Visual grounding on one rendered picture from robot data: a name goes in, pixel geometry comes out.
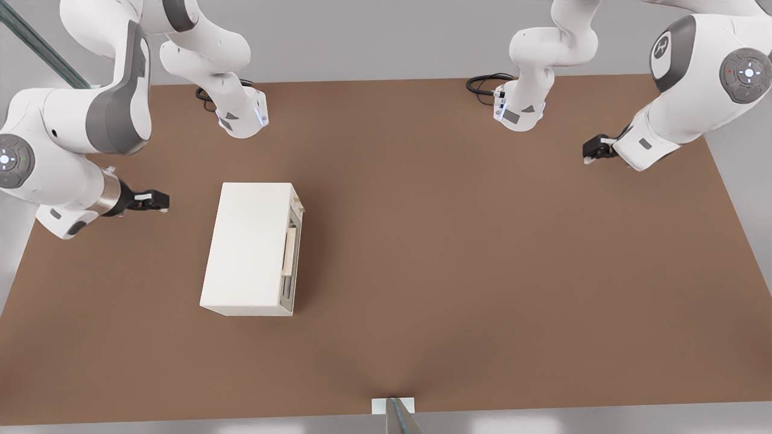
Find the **white oven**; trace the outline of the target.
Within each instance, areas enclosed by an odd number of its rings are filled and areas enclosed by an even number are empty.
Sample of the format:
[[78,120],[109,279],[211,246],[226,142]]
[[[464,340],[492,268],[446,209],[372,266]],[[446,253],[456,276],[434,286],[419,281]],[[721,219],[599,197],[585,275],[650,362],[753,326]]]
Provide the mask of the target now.
[[289,318],[279,305],[289,184],[223,184],[201,307],[224,316]]

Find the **silver frame post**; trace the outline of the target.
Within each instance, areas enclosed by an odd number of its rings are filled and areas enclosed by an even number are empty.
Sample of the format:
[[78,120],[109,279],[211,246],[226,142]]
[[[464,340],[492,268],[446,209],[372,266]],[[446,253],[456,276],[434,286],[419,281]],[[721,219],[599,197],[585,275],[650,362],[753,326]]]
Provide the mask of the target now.
[[6,0],[0,0],[0,23],[72,88],[79,90],[92,88],[79,72],[69,65]]
[[387,434],[424,434],[411,412],[400,398],[385,401]]

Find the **silver post foot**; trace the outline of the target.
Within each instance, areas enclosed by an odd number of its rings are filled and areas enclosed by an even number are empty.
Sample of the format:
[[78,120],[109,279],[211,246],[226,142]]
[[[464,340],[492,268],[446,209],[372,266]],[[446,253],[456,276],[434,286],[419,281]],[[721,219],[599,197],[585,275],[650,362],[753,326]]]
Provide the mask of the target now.
[[387,404],[391,401],[399,401],[403,404],[405,409],[410,413],[416,412],[416,399],[414,397],[398,397],[398,398],[373,398],[370,402],[373,415],[385,415],[387,410]]

